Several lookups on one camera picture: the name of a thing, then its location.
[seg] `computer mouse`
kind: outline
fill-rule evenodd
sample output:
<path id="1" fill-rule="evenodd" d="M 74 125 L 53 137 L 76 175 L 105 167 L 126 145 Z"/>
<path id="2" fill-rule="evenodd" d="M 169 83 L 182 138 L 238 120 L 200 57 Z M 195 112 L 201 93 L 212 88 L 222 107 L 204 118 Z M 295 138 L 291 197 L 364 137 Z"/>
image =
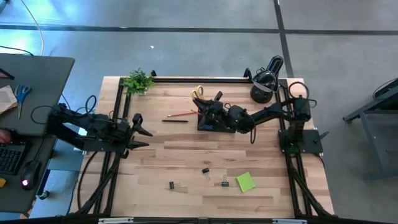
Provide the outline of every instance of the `computer mouse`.
<path id="1" fill-rule="evenodd" d="M 27 162 L 21 172 L 21 187 L 24 190 L 32 190 L 39 181 L 40 162 L 33 160 Z"/>

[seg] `wooden tabletop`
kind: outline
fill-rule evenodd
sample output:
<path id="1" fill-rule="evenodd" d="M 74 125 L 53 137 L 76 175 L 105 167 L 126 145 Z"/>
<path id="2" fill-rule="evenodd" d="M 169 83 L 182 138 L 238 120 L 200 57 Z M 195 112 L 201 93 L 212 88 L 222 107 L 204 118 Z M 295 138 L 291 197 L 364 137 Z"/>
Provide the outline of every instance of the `wooden tabletop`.
<path id="1" fill-rule="evenodd" d="M 96 113 L 113 110 L 120 77 L 104 77 Z M 303 81 L 289 78 L 288 83 Z M 278 119 L 257 126 L 257 138 L 250 134 L 197 131 L 197 116 L 182 116 L 188 123 L 162 123 L 168 114 L 197 110 L 190 93 L 196 83 L 157 83 L 146 96 L 133 96 L 128 120 L 135 113 L 144 117 L 142 126 L 154 137 L 136 135 L 150 146 L 135 149 L 122 159 L 113 201 L 112 216 L 132 217 L 222 217 L 290 218 L 294 216 L 285 158 L 280 153 Z M 249 95 L 250 84 L 202 83 L 206 99 L 223 92 L 220 101 L 259 111 L 275 102 L 255 103 Z M 300 85 L 293 94 L 304 94 Z M 122 97 L 120 115 L 125 95 Z M 313 128 L 313 122 L 305 124 Z M 89 156 L 83 161 L 82 168 Z M 100 179 L 104 154 L 98 153 L 88 167 L 81 186 L 82 202 L 92 194 Z M 307 184 L 323 207 L 333 213 L 322 163 L 314 155 L 303 154 Z M 210 169 L 210 180 L 202 174 Z M 249 172 L 256 188 L 242 193 L 236 177 Z M 229 187 L 221 187 L 227 175 Z M 174 190 L 169 182 L 180 184 Z M 301 191 L 300 208 L 304 210 Z M 71 212 L 77 208 L 74 197 Z"/>

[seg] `metal stand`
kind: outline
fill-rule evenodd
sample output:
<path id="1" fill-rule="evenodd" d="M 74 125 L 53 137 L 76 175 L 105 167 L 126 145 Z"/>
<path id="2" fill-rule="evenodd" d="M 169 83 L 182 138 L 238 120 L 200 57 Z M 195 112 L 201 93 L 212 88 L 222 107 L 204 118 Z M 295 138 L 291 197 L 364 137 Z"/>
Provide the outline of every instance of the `metal stand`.
<path id="1" fill-rule="evenodd" d="M 380 173 L 366 175 L 364 179 L 367 181 L 398 176 L 398 169 L 390 168 L 387 151 L 377 146 L 377 142 L 380 140 L 376 137 L 368 118 L 368 114 L 398 114 L 397 110 L 389 110 L 393 108 L 394 105 L 398 105 L 398 86 L 386 91 L 380 90 L 379 92 L 382 93 L 380 95 L 376 94 L 377 97 L 372 102 L 343 118 L 346 123 L 350 123 L 356 118 L 361 118 L 363 128 L 371 143 L 371 149 L 373 150 L 375 158 L 377 158 Z"/>

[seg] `gray floor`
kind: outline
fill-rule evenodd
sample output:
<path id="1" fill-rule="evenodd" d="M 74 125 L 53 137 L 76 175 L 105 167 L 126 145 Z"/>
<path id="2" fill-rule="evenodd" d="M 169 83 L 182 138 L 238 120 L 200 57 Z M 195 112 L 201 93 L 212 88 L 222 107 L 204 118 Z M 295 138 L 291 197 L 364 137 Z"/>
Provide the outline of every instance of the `gray floor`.
<path id="1" fill-rule="evenodd" d="M 398 2 L 393 0 L 280 0 L 286 29 L 397 30 Z M 41 24 L 118 27 L 205 27 L 276 29 L 271 0 L 26 0 Z M 0 14 L 0 24 L 32 24 L 19 1 Z M 0 45 L 40 51 L 34 30 L 0 30 Z M 155 69 L 159 75 L 240 77 L 246 67 L 265 67 L 282 55 L 279 34 L 188 32 L 45 31 L 45 55 L 76 58 L 64 94 L 73 108 L 97 95 L 105 75 L 127 75 L 132 69 Z M 398 223 L 398 179 L 366 183 L 375 171 L 361 123 L 341 119 L 371 100 L 375 88 L 397 77 L 396 35 L 287 35 L 294 77 L 302 77 L 323 140 L 326 176 L 335 213 L 341 217 Z M 286 77 L 285 68 L 281 72 Z M 50 188 L 72 191 L 73 184 L 54 180 Z M 63 214 L 51 206 L 70 197 L 59 195 L 34 208 Z"/>

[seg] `potted plant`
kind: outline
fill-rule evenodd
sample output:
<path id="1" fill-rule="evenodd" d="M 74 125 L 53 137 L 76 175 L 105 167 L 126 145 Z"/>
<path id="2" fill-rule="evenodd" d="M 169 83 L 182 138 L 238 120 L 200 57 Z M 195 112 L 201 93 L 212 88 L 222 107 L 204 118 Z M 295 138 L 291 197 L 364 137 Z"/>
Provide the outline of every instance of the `potted plant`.
<path id="1" fill-rule="evenodd" d="M 153 79 L 154 77 L 152 75 L 147 77 L 141 68 L 130 72 L 130 76 L 127 77 L 123 82 L 124 87 L 127 87 L 126 94 L 133 96 L 136 93 L 142 96 L 146 95 L 149 88 L 155 86 Z"/>

